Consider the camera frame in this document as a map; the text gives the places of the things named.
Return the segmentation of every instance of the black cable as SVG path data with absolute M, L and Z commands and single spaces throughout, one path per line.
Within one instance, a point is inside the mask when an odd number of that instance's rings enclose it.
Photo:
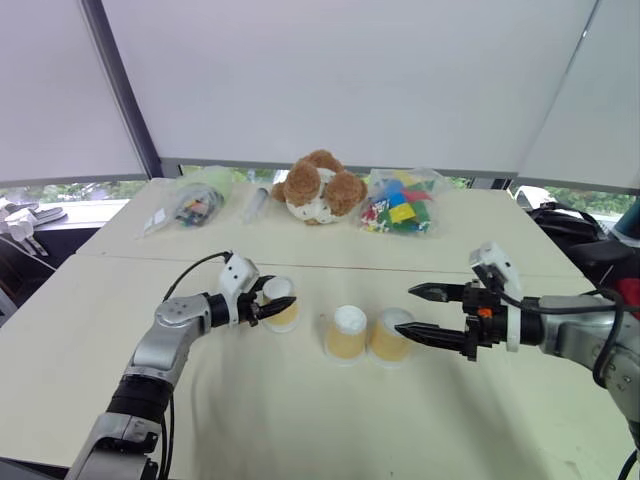
M 225 263 L 229 261 L 229 259 L 231 258 L 232 253 L 231 252 L 218 252 L 218 253 L 214 253 L 213 255 L 209 255 L 207 257 L 201 258 L 200 260 L 198 260 L 196 263 L 192 264 L 189 268 L 187 268 L 184 272 L 182 272 L 180 274 L 180 276 L 178 278 L 176 278 L 175 282 L 173 282 L 173 284 L 169 287 L 169 290 L 167 290 L 167 293 L 164 294 L 164 298 L 162 299 L 162 301 L 166 301 L 171 294 L 173 293 L 173 291 L 176 289 L 176 287 L 178 286 L 178 284 L 182 281 L 182 279 L 184 277 L 187 276 L 187 274 L 193 270 L 194 268 L 196 268 L 198 265 L 200 265 L 201 263 L 207 262 L 209 260 L 212 260 L 214 258 L 218 258 L 218 257 L 224 257 L 224 261 Z
M 173 404 L 173 395 L 169 397 L 169 451 L 167 452 L 167 466 L 164 470 L 164 480 L 169 480 L 169 471 L 171 470 L 171 461 L 173 460 L 173 435 L 175 432 L 175 410 Z
M 611 326 L 611 330 L 609 330 L 609 335 L 607 335 L 607 339 L 604 342 L 604 345 L 600 349 L 600 353 L 596 358 L 596 361 L 593 364 L 592 368 L 592 376 L 593 381 L 596 382 L 602 388 L 606 388 L 604 382 L 604 367 L 605 363 L 609 359 L 609 355 L 611 354 L 611 350 L 613 349 L 613 345 L 616 343 L 616 338 L 618 338 L 618 333 L 622 328 L 622 321 L 624 315 L 624 301 L 622 299 L 622 295 L 614 290 L 602 289 L 602 295 L 609 298 L 609 300 L 613 300 L 615 302 L 615 315 L 613 317 L 613 325 Z
M 528 313 L 537 313 L 538 315 L 573 315 L 577 313 L 597 313 L 597 312 L 613 312 L 616 310 L 615 305 L 593 305 L 590 307 L 560 307 L 560 308 L 550 308 L 550 307 L 536 307 L 533 305 L 522 305 L 521 302 L 516 300 L 515 298 L 510 297 L 504 292 L 497 292 L 500 295 L 500 298 L 504 300 L 509 305 L 513 305 L 516 308 L 519 308 L 522 311 Z M 623 312 L 640 312 L 639 305 L 623 305 Z
M 596 313 L 596 312 L 610 312 L 615 311 L 613 318 L 613 325 L 611 326 L 611 330 L 609 331 L 609 335 L 607 335 L 607 339 L 605 340 L 602 348 L 600 349 L 600 353 L 593 364 L 592 376 L 593 381 L 602 388 L 606 388 L 604 382 L 604 366 L 611 354 L 611 350 L 613 349 L 613 345 L 615 344 L 616 338 L 618 337 L 618 333 L 620 332 L 620 328 L 622 328 L 623 322 L 623 314 L 625 311 L 635 311 L 638 307 L 636 305 L 633 306 L 625 306 L 622 296 L 616 292 L 615 290 L 610 290 L 608 288 L 600 288 L 597 290 L 592 290 L 590 292 L 585 293 L 584 295 L 595 295 L 600 294 L 603 297 L 608 298 L 614 302 L 613 305 L 594 305 L 590 307 L 564 307 L 564 308 L 547 308 L 547 307 L 536 307 L 536 306 L 523 306 L 521 302 L 515 300 L 504 292 L 499 292 L 500 298 L 502 298 L 505 302 L 514 307 L 521 309 L 522 311 L 528 313 L 535 314 L 544 314 L 544 315 L 571 315 L 578 313 Z
M 162 430 L 162 450 L 160 452 L 160 470 L 158 471 L 158 480 L 162 480 L 162 472 L 164 472 L 167 462 L 167 424 L 164 421 L 164 415 L 160 421 L 160 429 Z
M 627 458 L 627 461 L 624 462 L 624 465 L 622 466 L 622 470 L 620 470 L 620 475 L 618 475 L 618 480 L 626 480 L 627 477 L 629 476 L 629 472 L 631 472 L 631 468 L 633 468 L 633 464 L 635 463 L 637 458 L 637 454 L 636 451 L 634 450 L 633 452 L 631 452 L 631 455 L 629 455 L 629 458 Z
M 208 255 L 204 258 L 201 258 L 197 262 L 190 265 L 184 272 L 180 274 L 178 278 L 171 284 L 167 293 L 164 294 L 162 298 L 163 302 L 166 302 L 171 294 L 178 287 L 178 284 L 182 281 L 187 274 L 196 268 L 198 265 L 207 262 L 209 260 L 213 260 L 214 258 L 224 257 L 225 263 L 229 261 L 233 254 L 231 252 L 218 252 L 213 255 Z M 174 438 L 174 429 L 175 429 L 175 405 L 173 401 L 173 394 L 169 397 L 169 448 L 166 449 L 167 443 L 167 426 L 165 424 L 164 416 L 162 417 L 161 422 L 162 427 L 162 463 L 160 464 L 160 472 L 158 474 L 158 480 L 168 480 L 169 479 L 169 471 L 171 470 L 171 462 L 173 460 L 173 438 Z

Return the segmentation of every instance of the clear plastic bag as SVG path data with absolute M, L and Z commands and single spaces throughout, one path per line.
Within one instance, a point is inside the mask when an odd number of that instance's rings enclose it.
M 231 193 L 231 181 L 231 171 L 218 166 L 180 177 L 162 205 L 145 222 L 142 236 L 171 224 L 188 228 L 207 224 L 225 204 Z
M 425 235 L 437 225 L 437 197 L 451 183 L 434 170 L 372 169 L 359 216 L 368 232 Z

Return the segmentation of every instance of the paper cup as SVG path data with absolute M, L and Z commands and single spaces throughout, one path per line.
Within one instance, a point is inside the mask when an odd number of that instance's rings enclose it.
M 369 340 L 371 359 L 383 367 L 400 366 L 411 350 L 411 341 L 398 333 L 395 326 L 413 321 L 413 315 L 401 308 L 384 310 Z
M 329 325 L 325 352 L 340 365 L 354 365 L 364 355 L 367 316 L 353 305 L 338 308 Z
M 288 277 L 274 277 L 263 285 L 262 294 L 266 303 L 282 297 L 294 297 L 293 282 Z M 265 318 L 262 323 L 275 333 L 290 332 L 298 324 L 298 300 L 277 315 Z

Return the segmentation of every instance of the blue block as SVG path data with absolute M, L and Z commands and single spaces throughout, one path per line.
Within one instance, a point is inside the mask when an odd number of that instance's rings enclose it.
M 385 191 L 379 192 L 378 195 L 376 195 L 375 197 L 373 197 L 371 199 L 371 201 L 373 203 L 378 203 L 378 202 L 382 202 L 382 201 L 386 202 L 387 201 L 387 192 L 385 192 Z
M 388 180 L 384 186 L 387 195 L 391 196 L 393 193 L 401 193 L 404 190 L 404 184 L 400 180 Z
M 402 193 L 397 192 L 389 195 L 389 206 L 391 208 L 402 205 L 403 203 L 407 203 L 407 199 Z

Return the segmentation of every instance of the teddy bear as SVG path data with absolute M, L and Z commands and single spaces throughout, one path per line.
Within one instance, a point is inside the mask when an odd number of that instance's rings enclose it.
M 316 150 L 298 160 L 271 195 L 307 225 L 321 225 L 347 215 L 367 196 L 367 185 L 330 152 Z

